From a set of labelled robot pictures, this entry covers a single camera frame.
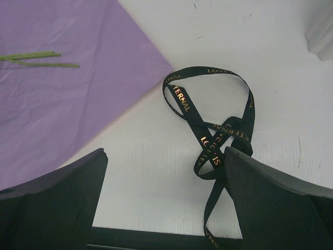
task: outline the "green stem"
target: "green stem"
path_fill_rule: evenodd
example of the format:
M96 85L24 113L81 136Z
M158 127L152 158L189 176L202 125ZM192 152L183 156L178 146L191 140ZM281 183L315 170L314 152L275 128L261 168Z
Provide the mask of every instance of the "green stem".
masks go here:
M32 52L32 53L23 53L23 54L11 54L7 56L29 56L29 55L40 55L40 54L53 54L54 51L38 51L38 52Z
M0 61L6 60L6 59L12 59L12 60L22 60L22 59L32 59L32 58L42 58L42 57L55 57L55 56L61 56L60 53L52 53L52 54L35 54L35 55L8 55L8 56L0 56Z
M41 63L41 62L22 62L19 60L13 60L13 59L3 59L4 61L10 61L12 63L20 64L20 65L25 65L25 66L49 66L49 67L69 67L69 68L78 68L80 65L78 64L47 64L47 63Z

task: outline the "purple paper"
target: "purple paper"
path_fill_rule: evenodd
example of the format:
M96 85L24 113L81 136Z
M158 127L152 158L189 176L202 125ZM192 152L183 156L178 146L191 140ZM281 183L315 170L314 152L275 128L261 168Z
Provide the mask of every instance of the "purple paper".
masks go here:
M58 168L172 70L116 0L1 0L0 55L37 51L81 66L0 62L0 190Z

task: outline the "black ribbon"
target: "black ribbon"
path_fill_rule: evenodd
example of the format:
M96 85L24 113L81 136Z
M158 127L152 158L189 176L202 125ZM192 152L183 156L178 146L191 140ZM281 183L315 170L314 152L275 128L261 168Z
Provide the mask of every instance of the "black ribbon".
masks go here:
M194 103L189 98L186 90L181 86L170 84L175 80L201 76L204 74L230 74L243 80L244 84L249 89L249 96L245 105L243 117L241 119L238 117L229 117L221 125L205 122L201 118L198 110L195 108ZM169 103L165 95L165 88L170 90L183 114L179 113ZM224 154L221 152L220 147L230 136L232 136L234 137L234 140L231 147L234 147L249 156L253 153L251 139L254 127L255 108L252 92L245 80L238 74L229 70L201 66L189 67L169 74L163 82L162 91L166 103L172 111L176 113L176 115L188 122L192 132L202 147L202 152L194 165L195 174L204 180L216 180L204 210L204 235L217 249L234 249L226 244L218 242L217 238L214 237L208 230L206 224L224 188L226 188L227 192L232 197L225 172ZM216 131L215 135L212 136L208 129ZM200 169L207 161L212 164L213 170L208 173L200 173Z

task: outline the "white background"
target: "white background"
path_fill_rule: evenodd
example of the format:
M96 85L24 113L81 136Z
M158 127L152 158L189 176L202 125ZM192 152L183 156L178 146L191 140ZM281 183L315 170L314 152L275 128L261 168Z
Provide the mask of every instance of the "white background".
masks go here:
M120 0L175 69L212 66L240 74L254 94L253 157L333 188L333 60L304 37L326 1ZM203 119L241 117L247 90L228 76L175 82ZM94 226L203 235L213 182L193 173L200 153L188 124L166 105L159 83L67 163L103 147L109 165ZM224 192L209 220L216 236L241 237Z

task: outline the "white corrugated board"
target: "white corrugated board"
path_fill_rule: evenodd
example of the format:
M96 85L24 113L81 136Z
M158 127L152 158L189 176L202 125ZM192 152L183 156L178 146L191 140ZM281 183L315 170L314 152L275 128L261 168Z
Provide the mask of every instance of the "white corrugated board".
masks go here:
M121 0L174 66L212 66L240 74L254 94L253 157L333 188L333 61L309 53L304 37L325 1ZM241 116L247 90L235 78L178 81L206 121ZM74 155L104 147L109 165L94 226L203 235L213 182L193 173L201 149L166 105L161 83ZM241 237L223 193L209 228Z

